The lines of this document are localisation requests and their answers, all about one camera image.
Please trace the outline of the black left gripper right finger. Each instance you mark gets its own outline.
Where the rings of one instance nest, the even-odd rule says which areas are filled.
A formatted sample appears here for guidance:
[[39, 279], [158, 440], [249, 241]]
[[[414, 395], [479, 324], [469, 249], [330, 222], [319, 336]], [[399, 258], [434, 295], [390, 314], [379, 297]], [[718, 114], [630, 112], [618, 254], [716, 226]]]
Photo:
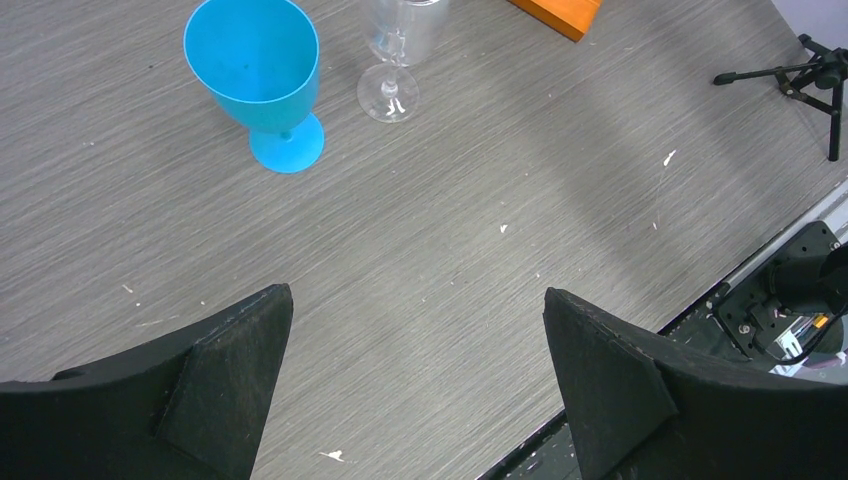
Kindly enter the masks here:
[[843, 479], [847, 389], [706, 355], [561, 289], [544, 326], [586, 479]]

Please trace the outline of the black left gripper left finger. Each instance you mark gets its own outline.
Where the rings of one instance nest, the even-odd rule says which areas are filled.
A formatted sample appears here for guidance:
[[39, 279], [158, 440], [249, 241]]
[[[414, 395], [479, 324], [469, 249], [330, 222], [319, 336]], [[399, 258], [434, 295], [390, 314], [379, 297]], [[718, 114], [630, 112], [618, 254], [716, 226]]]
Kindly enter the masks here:
[[273, 284], [41, 382], [1, 386], [5, 479], [247, 479], [289, 339]]

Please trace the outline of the blue wine glass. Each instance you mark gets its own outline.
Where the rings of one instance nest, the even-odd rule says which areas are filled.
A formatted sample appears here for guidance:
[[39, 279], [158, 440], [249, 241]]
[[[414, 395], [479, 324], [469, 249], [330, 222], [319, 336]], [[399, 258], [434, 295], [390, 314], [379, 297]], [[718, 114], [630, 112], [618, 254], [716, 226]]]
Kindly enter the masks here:
[[209, 0], [183, 34], [187, 65], [218, 106], [248, 131], [254, 158], [283, 174], [321, 156], [325, 135], [312, 110], [320, 40], [309, 16], [285, 0]]

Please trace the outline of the clear wine glass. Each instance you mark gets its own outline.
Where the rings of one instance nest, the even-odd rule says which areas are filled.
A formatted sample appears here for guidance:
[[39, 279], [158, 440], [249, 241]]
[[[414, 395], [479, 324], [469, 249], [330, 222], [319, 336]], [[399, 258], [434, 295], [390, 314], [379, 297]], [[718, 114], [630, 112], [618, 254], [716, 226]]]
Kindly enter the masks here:
[[420, 90], [408, 68], [437, 47], [450, 12], [449, 0], [361, 1], [363, 37], [379, 63], [357, 83], [357, 98], [372, 119], [392, 124], [415, 112]]

